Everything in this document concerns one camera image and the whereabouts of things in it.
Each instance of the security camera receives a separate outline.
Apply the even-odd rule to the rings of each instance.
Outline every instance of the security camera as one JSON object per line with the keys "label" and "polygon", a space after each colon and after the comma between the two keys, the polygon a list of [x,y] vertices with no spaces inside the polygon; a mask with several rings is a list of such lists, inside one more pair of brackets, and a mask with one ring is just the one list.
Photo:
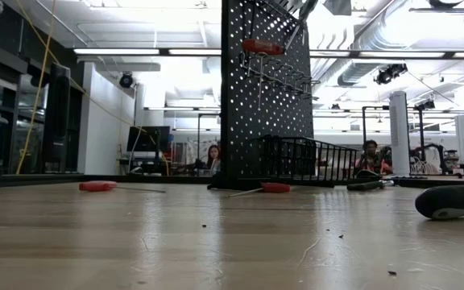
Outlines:
{"label": "security camera", "polygon": [[119,85],[124,89],[129,89],[134,84],[134,78],[132,77],[131,72],[124,72],[121,80],[119,80]]}

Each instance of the pegboard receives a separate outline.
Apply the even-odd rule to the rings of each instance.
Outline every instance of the pegboard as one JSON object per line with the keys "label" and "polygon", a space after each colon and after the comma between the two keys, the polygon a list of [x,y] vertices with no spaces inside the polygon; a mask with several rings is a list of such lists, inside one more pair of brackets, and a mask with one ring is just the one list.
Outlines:
{"label": "pegboard", "polygon": [[[260,57],[243,51],[244,39],[263,39],[284,47],[297,21],[276,1],[229,0],[222,2],[222,163],[226,175],[260,175],[262,144],[265,135],[313,137],[313,111],[310,84],[309,36],[301,27],[282,56],[263,58],[263,78],[249,73],[247,65],[261,69]],[[290,86],[273,80],[284,80]]]}

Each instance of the wooden table surface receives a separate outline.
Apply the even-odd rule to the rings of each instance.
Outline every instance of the wooden table surface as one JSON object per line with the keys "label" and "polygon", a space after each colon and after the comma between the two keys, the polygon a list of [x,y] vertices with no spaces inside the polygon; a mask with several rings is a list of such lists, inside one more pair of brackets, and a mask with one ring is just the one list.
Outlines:
{"label": "wooden table surface", "polygon": [[167,192],[0,188],[0,289],[464,289],[464,218],[428,221],[418,189],[122,186]]}

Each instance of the black tool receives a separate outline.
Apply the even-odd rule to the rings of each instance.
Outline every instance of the black tool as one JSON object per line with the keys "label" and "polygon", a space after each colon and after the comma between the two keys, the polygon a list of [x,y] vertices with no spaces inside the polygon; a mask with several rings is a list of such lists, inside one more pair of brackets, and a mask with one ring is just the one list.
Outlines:
{"label": "black tool", "polygon": [[427,218],[464,216],[464,185],[445,185],[425,190],[415,200],[416,210]]}
{"label": "black tool", "polygon": [[346,186],[348,190],[367,191],[372,189],[383,189],[386,185],[393,185],[393,181],[370,181],[361,184],[349,184]]}

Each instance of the computer monitor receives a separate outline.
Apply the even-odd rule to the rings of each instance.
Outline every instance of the computer monitor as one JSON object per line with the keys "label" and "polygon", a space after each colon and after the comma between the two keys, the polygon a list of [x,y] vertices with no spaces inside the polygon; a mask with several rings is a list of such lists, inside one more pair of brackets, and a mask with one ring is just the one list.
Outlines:
{"label": "computer monitor", "polygon": [[126,145],[126,150],[128,152],[155,152],[157,148],[155,143],[157,142],[158,135],[160,135],[159,149],[162,152],[168,151],[169,126],[142,126],[141,128],[143,130],[139,130],[138,127],[134,126],[130,127],[128,144]]}

